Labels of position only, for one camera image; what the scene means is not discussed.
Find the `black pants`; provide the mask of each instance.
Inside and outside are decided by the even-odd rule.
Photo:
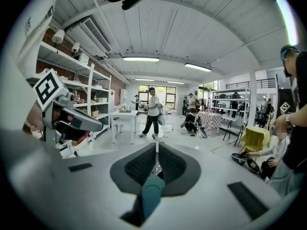
[[[272,177],[276,167],[269,167],[268,166],[268,160],[271,159],[275,159],[273,157],[269,157],[266,161],[264,161],[261,165],[261,169],[260,169],[260,178],[261,179],[265,179],[266,177],[268,177],[269,179]]]
[[[187,110],[187,107],[184,105],[183,107],[182,107],[182,115],[186,115],[186,110]]]
[[[186,124],[184,125],[184,127],[185,127],[188,131],[197,130],[197,128],[196,128],[192,123],[186,123]]]
[[[149,116],[147,115],[146,127],[145,130],[142,132],[143,134],[147,134],[149,132],[150,127],[153,123],[153,129],[156,134],[159,133],[159,125],[158,125],[158,116]]]
[[[139,104],[138,103],[135,104],[135,111],[138,111],[136,115],[139,115]]]

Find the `red brick wall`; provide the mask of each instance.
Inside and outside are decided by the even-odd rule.
[[[52,36],[55,34],[54,31],[52,31],[51,29],[48,29],[44,35],[43,41],[51,46],[54,45],[53,41],[52,41]],[[67,40],[64,39],[62,44],[58,44],[57,45],[57,49],[64,52],[67,55],[71,56],[71,48],[72,48],[72,44],[70,42],[68,42]],[[89,60],[88,66],[91,66],[91,64],[94,63],[91,59]],[[49,65],[45,62],[42,61],[37,61],[37,65],[36,65],[36,72],[40,73],[42,70],[44,70],[45,68],[50,69],[53,68],[54,70],[56,70],[58,72],[59,76],[64,76],[67,77],[69,80],[74,80],[74,73],[67,71],[65,69],[62,68],[58,68],[58,67],[54,67],[52,65]],[[115,77],[114,75],[110,74],[107,70],[105,70],[104,68],[102,68],[101,66],[95,64],[95,68],[96,71],[104,74],[105,76],[109,77],[110,75],[112,76],[111,78],[111,89],[113,89],[115,91],[115,101],[114,104],[115,105],[119,105],[119,100],[120,100],[120,89],[125,89],[126,88],[126,84],[124,84],[122,81],[120,81],[117,77]],[[88,78],[85,76],[79,76],[79,80],[81,83],[87,84],[88,83]],[[109,80],[93,80],[92,84],[99,84],[102,85],[103,88],[108,89],[109,88]],[[85,99],[86,100],[86,93],[84,91],[80,91],[80,98],[81,99]],[[92,92],[91,94],[91,99],[94,98],[94,92]]]

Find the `shelving unit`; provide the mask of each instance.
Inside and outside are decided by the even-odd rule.
[[[50,46],[45,42],[41,42],[37,60],[45,62],[49,65],[62,68],[73,72],[75,75],[75,80],[63,80],[63,84],[68,89],[73,89],[73,91],[84,90],[87,93],[86,103],[74,104],[74,107],[87,107],[87,114],[91,115],[91,107],[95,106],[95,109],[99,111],[99,116],[96,118],[100,120],[104,127],[99,132],[94,132],[94,135],[97,136],[104,130],[109,128],[109,102],[105,103],[93,103],[91,102],[91,92],[96,92],[97,97],[107,98],[109,100],[109,90],[111,86],[111,75],[109,77],[98,72],[94,69],[94,64],[90,67],[86,64],[81,63],[80,61],[74,59],[73,57],[59,51],[58,49]],[[88,77],[88,83],[84,84],[78,80],[78,76]],[[36,83],[40,80],[44,74],[34,74],[31,78],[28,79],[30,83]],[[109,80],[109,88],[104,89],[92,85],[93,80]]]
[[[246,121],[247,120],[247,113],[249,112],[249,110],[247,110],[247,100],[248,99],[246,99],[246,98],[242,98],[242,99],[219,99],[219,98],[217,98],[217,99],[215,99],[214,98],[214,95],[215,94],[226,94],[226,93],[234,93],[234,92],[245,92],[245,96],[247,97],[247,95],[248,95],[248,92],[250,92],[250,90],[246,87],[246,88],[240,88],[240,89],[231,89],[231,90],[218,90],[218,91],[210,91],[211,93],[213,93],[213,98],[212,99],[210,99],[209,98],[209,109],[222,109],[222,110],[226,110],[226,111],[237,111],[237,109],[233,109],[233,108],[229,108],[229,107],[215,107],[215,106],[213,106],[213,101],[223,101],[223,102],[225,102],[225,101],[229,101],[229,102],[232,102],[232,101],[236,101],[236,102],[238,102],[238,101],[242,101],[242,102],[245,102],[245,108],[244,108],[244,111],[240,111],[241,113],[244,113],[244,121]],[[227,120],[229,120],[229,121],[232,121],[232,122],[234,122],[234,121],[236,121],[237,120],[237,118],[235,118],[235,117],[231,117],[231,116],[229,116],[229,115],[222,115],[222,118],[223,119],[227,119]]]

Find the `yellow cloth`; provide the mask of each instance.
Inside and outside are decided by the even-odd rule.
[[[251,151],[260,151],[269,144],[270,133],[268,130],[255,126],[247,126],[240,141],[245,141],[245,147]]]

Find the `floor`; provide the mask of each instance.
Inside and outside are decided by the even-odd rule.
[[[98,136],[96,138],[94,144],[94,154],[113,152],[120,149],[125,149],[129,146],[135,146],[140,144],[148,144],[150,142],[158,142],[155,141],[151,134],[154,132],[154,127],[152,126],[147,137],[140,138],[138,134],[141,133],[146,124],[146,114],[140,114],[137,119],[137,133],[135,134],[134,145],[131,145],[130,142],[130,127],[123,127],[123,132],[120,131],[116,134],[116,143],[112,142],[112,132],[108,130]],[[191,137],[185,128],[180,128],[180,124],[184,121],[184,118],[180,118],[180,116],[176,114],[165,115],[165,126],[159,125],[159,139],[160,141],[167,140],[169,142],[180,144],[184,146],[188,146],[191,148],[199,149],[199,150],[210,150],[212,153],[217,156],[222,156],[226,159],[231,160],[232,153],[238,153],[243,147],[243,143],[236,144],[234,147],[234,142],[236,140],[235,135],[230,135],[230,139],[228,139],[228,135],[223,141],[223,137],[225,132],[223,130],[219,130],[219,133],[216,134],[216,129],[211,131],[211,135],[208,138],[203,138],[201,134],[197,134],[194,137]],[[276,142],[276,137],[272,137],[271,143]],[[261,166],[261,163],[267,160],[269,156],[262,157],[253,157],[256,159],[256,163]]]

